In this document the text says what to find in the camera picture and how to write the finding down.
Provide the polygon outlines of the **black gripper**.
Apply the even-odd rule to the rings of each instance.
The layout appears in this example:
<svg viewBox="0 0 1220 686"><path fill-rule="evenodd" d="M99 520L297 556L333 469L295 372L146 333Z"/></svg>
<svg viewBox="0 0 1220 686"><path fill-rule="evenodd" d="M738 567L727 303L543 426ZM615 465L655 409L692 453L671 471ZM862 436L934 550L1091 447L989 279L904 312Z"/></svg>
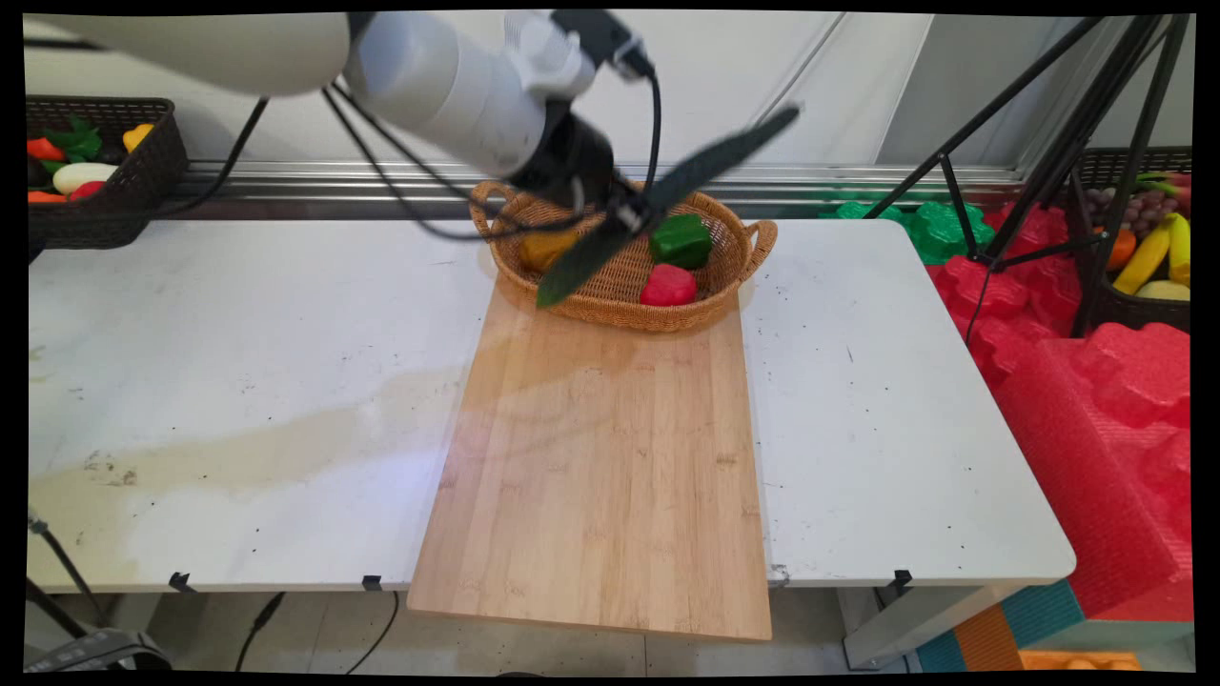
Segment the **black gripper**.
<svg viewBox="0 0 1220 686"><path fill-rule="evenodd" d="M518 168L518 190L566 209L571 217L606 210L599 226L605 247L627 247L648 227L658 227L670 209L670 179L628 182L616 168L606 135L569 105L544 106L543 133Z"/></svg>

